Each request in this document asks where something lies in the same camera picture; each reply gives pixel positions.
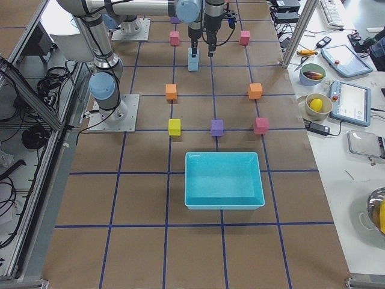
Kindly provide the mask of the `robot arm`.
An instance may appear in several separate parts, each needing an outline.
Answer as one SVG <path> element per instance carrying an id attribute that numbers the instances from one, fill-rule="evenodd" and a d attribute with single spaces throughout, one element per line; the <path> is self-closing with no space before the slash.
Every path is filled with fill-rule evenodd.
<path id="1" fill-rule="evenodd" d="M 224 20 L 230 29 L 236 26 L 236 13 L 224 1 L 105 1 L 104 10 L 119 23 L 134 22 L 139 15 L 177 17 L 188 24 L 193 58 L 198 54 L 199 39 L 207 44 L 208 56 L 214 55 L 219 47 L 217 33 Z"/>
<path id="2" fill-rule="evenodd" d="M 75 18 L 93 54 L 96 72 L 88 82 L 88 89 L 99 112 L 90 119 L 86 130 L 93 133 L 134 131 L 140 97 L 120 91 L 123 62 L 113 51 L 103 17 L 115 17 L 119 23 L 125 20 L 137 23 L 138 15 L 176 16 L 188 23 L 193 51 L 196 51 L 205 11 L 203 1 L 59 1 L 59 5 Z"/>

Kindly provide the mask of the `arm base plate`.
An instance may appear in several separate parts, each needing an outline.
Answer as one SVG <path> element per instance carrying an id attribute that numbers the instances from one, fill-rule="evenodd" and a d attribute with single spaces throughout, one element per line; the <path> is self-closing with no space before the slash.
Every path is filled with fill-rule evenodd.
<path id="1" fill-rule="evenodd" d="M 102 113 L 91 114 L 87 131 L 92 133 L 134 132 L 140 95 L 120 95 L 120 99 L 120 105 L 107 120 L 104 120 L 109 115 L 106 111 L 101 110 Z"/>
<path id="2" fill-rule="evenodd" d="M 149 18 L 136 18 L 133 21 L 124 21 L 112 33 L 113 42 L 140 42 L 148 41 L 150 30 Z"/>

